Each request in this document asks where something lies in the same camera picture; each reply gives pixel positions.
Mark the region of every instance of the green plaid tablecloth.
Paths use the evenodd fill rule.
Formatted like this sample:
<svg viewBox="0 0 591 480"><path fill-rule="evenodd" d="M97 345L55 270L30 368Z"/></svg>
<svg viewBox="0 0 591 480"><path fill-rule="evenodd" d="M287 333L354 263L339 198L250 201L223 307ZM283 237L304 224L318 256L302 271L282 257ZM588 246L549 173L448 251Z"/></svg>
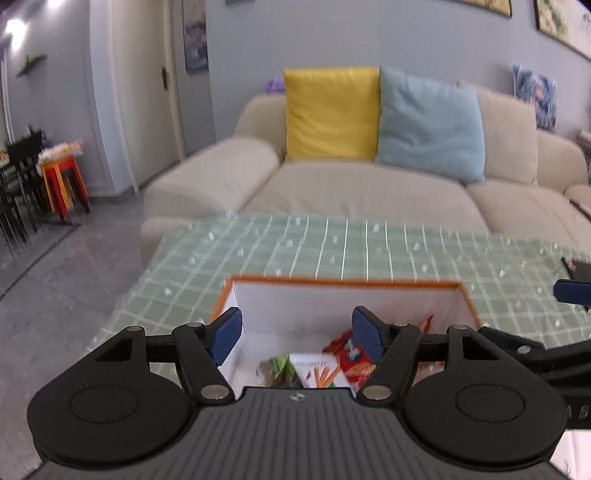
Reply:
<svg viewBox="0 0 591 480"><path fill-rule="evenodd" d="M560 258L591 254L539 240L316 215L238 215L165 236L90 348L129 325L170 333L209 320L231 275L460 279L486 324L546 346L591 337L591 315L558 303Z"/></svg>

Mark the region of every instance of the metal screw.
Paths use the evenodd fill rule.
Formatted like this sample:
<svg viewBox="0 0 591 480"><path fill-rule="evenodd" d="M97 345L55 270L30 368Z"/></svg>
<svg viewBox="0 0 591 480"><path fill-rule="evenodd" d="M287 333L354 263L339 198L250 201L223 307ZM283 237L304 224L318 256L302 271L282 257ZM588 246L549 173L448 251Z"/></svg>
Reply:
<svg viewBox="0 0 591 480"><path fill-rule="evenodd" d="M386 400L392 395L392 390L383 385L370 385L363 389L363 396L368 400Z"/></svg>
<svg viewBox="0 0 591 480"><path fill-rule="evenodd" d="M221 400L230 394L223 385L207 385L201 389L201 396L208 400Z"/></svg>
<svg viewBox="0 0 591 480"><path fill-rule="evenodd" d="M583 405L579 412L579 420L585 420L589 416L589 405Z"/></svg>

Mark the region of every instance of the wall shelf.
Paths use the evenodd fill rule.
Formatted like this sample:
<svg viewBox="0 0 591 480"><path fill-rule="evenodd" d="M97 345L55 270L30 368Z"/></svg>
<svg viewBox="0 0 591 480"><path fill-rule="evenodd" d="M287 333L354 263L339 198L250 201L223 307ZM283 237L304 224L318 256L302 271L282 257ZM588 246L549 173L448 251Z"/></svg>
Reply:
<svg viewBox="0 0 591 480"><path fill-rule="evenodd" d="M17 78L28 74L35 67L35 65L38 65L39 62L45 60L46 58L46 54L34 55L32 57L27 56L24 66L22 67L21 71L17 73Z"/></svg>

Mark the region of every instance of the blue gripper pad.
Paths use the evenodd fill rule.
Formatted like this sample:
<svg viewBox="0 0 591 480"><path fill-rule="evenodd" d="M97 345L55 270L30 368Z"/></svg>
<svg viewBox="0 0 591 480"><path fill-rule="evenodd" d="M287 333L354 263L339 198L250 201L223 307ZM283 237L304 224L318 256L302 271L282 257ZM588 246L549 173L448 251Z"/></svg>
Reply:
<svg viewBox="0 0 591 480"><path fill-rule="evenodd" d="M558 280L554 296L562 303L591 307L591 283L576 280Z"/></svg>
<svg viewBox="0 0 591 480"><path fill-rule="evenodd" d="M219 367L224 363L242 334L242 312L237 307L227 309L206 327L210 345L207 353Z"/></svg>
<svg viewBox="0 0 591 480"><path fill-rule="evenodd" d="M377 365L386 353L386 349L382 345L379 326L359 309L353 311L352 323L355 341L367 353L372 363Z"/></svg>

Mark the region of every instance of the logo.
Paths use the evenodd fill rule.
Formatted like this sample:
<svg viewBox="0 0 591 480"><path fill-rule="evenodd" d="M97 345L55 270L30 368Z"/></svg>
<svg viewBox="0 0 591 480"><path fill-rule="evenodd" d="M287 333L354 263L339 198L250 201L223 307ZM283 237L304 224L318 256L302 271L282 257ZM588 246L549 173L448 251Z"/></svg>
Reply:
<svg viewBox="0 0 591 480"><path fill-rule="evenodd" d="M302 393L302 392L297 392L297 393L292 393L290 395L290 400L293 401L303 401L306 398L306 396Z"/></svg>

